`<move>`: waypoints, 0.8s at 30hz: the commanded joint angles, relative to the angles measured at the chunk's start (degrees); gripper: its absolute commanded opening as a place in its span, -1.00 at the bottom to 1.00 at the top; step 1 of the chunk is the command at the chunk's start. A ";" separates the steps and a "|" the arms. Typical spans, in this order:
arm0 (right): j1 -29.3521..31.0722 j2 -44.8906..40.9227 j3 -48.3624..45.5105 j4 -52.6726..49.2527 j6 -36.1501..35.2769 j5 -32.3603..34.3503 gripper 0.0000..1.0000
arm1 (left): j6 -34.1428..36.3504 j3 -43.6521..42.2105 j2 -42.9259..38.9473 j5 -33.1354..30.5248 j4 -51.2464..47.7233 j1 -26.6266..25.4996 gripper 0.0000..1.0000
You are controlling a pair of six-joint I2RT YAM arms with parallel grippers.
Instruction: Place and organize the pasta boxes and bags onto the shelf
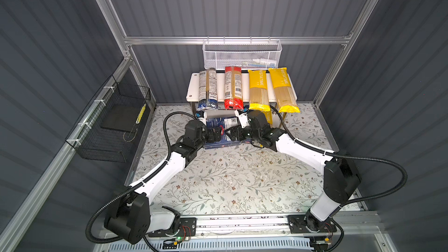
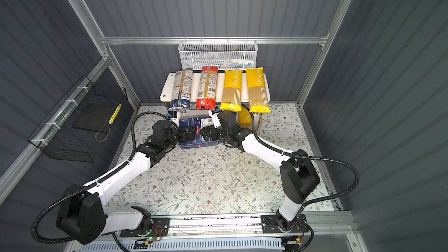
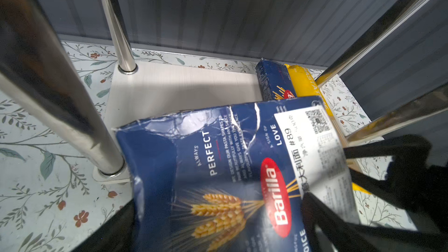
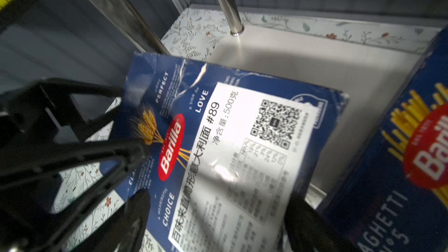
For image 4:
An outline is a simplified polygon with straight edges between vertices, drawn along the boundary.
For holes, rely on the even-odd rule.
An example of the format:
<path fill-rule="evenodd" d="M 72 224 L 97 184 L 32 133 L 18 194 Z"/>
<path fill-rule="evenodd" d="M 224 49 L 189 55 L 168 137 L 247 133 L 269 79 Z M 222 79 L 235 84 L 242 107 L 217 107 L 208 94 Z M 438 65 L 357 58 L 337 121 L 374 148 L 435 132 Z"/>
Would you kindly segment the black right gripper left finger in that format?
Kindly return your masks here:
<path fill-rule="evenodd" d="M 96 207 L 106 201 L 109 193 L 95 193 L 89 189 L 68 206 L 74 217 L 69 233 L 72 233 Z M 151 208 L 148 190 L 137 191 L 131 198 L 106 218 L 85 240 L 74 247 L 75 252 L 138 252 L 142 245 Z"/>

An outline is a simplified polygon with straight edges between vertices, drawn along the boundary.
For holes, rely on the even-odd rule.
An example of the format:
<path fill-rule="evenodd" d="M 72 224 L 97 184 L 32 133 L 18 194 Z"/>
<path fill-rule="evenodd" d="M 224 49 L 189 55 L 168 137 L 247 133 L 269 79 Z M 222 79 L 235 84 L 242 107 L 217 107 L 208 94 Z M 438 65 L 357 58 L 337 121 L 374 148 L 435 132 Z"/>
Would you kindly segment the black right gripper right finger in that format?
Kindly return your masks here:
<path fill-rule="evenodd" d="M 357 252 L 349 240 L 335 231 L 305 200 L 292 193 L 284 223 L 294 252 Z"/>

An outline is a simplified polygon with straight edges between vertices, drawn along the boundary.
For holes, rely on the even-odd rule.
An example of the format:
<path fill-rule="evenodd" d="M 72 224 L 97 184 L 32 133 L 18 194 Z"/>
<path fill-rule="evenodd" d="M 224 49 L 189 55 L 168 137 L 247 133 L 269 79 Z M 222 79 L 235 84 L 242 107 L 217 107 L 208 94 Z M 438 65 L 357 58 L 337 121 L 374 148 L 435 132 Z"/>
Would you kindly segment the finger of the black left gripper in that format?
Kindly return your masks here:
<path fill-rule="evenodd" d="M 88 120 L 77 107 L 73 95 L 119 97 L 123 89 L 116 86 L 90 84 L 75 80 L 50 78 L 34 81 L 21 89 L 1 93 L 1 140 L 10 140 L 17 134 L 44 132 L 50 135 L 55 124 L 49 110 L 61 126 L 72 128 L 78 140 L 86 140 L 114 120 L 119 109 L 113 108 L 99 117 Z"/>
<path fill-rule="evenodd" d="M 1 250 L 59 252 L 76 228 L 148 157 L 142 140 L 34 145 L 1 151 Z M 51 200 L 61 171 L 111 161 L 112 168 L 59 213 L 42 208 L 35 193 Z"/>

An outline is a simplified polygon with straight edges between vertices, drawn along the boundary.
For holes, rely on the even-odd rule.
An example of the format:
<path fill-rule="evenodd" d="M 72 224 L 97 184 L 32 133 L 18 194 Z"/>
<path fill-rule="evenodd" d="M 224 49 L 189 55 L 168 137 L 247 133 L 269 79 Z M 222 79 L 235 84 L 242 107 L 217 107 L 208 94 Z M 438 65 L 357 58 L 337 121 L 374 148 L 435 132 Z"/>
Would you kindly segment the slim blue Barilla spaghetti box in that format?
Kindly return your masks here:
<path fill-rule="evenodd" d="M 360 252 L 448 249 L 448 31 L 418 61 L 355 159 L 320 205 Z"/>

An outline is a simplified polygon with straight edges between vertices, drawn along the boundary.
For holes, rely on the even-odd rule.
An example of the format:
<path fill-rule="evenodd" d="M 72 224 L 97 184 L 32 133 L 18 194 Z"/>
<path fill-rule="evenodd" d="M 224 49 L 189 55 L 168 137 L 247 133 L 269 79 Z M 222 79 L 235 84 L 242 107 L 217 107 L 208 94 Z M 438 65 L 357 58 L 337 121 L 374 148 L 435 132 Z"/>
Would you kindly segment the large blue Barilla box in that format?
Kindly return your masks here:
<path fill-rule="evenodd" d="M 146 252 L 276 252 L 348 102 L 342 91 L 156 53 L 134 56 L 110 138 L 149 155 L 116 188 L 150 194 Z"/>

